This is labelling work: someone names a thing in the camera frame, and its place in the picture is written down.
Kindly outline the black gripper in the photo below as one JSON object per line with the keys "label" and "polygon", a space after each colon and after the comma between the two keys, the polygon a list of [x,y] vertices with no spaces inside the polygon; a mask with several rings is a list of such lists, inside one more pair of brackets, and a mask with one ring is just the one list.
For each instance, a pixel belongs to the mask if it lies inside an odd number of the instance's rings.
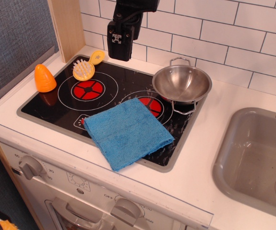
{"label": "black gripper", "polygon": [[144,12],[156,12],[157,0],[117,0],[113,21],[107,29],[110,58],[129,61],[133,40],[137,40]]}

